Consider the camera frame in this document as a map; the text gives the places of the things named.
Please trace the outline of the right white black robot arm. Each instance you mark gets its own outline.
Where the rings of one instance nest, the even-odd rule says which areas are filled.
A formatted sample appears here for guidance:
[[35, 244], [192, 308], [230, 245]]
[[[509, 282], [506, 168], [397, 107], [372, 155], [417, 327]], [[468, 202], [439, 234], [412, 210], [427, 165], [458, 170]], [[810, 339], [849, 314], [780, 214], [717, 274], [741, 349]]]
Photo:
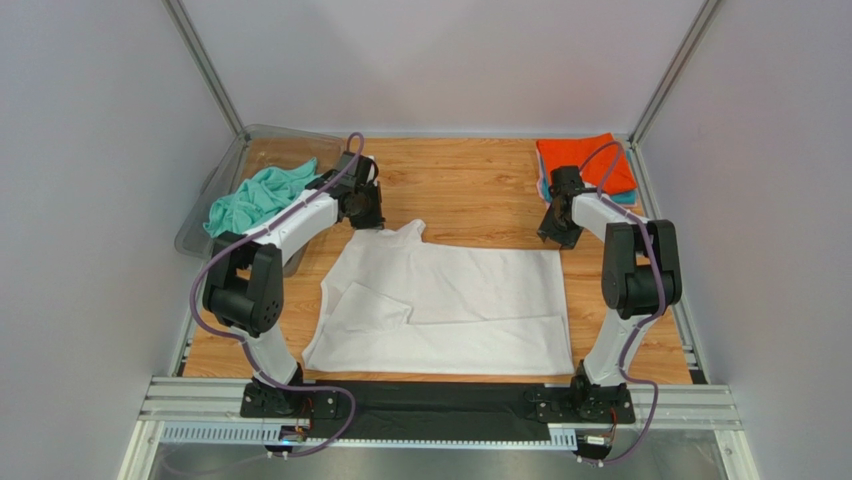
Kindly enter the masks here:
[[584, 232], [603, 242], [607, 313], [569, 387], [538, 392], [538, 415], [548, 421], [632, 423], [630, 365], [647, 331], [682, 295], [675, 226], [624, 209], [587, 186], [576, 166], [552, 171], [550, 194], [538, 235], [564, 249], [574, 248]]

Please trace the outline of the white t shirt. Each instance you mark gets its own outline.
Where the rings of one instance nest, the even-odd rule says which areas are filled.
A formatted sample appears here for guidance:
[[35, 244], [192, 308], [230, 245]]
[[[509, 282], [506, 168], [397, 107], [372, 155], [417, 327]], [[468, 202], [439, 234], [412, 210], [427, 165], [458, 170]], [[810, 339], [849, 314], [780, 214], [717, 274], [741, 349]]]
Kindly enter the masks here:
[[428, 243], [414, 220], [353, 235], [322, 280], [303, 352], [321, 372], [574, 372], [560, 256]]

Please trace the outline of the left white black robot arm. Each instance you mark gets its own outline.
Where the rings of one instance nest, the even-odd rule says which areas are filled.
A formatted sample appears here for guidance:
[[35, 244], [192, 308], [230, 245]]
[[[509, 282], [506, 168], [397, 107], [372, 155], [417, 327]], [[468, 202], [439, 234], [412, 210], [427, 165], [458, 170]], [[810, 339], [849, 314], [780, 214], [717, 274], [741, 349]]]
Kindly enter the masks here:
[[307, 387], [278, 321], [284, 310], [287, 262], [317, 235], [342, 220], [354, 229], [380, 229], [379, 167], [370, 156], [346, 151], [337, 165], [310, 182], [281, 212], [245, 234], [225, 232], [213, 242], [201, 305], [237, 341], [251, 368], [240, 414], [247, 418], [308, 413], [325, 387]]

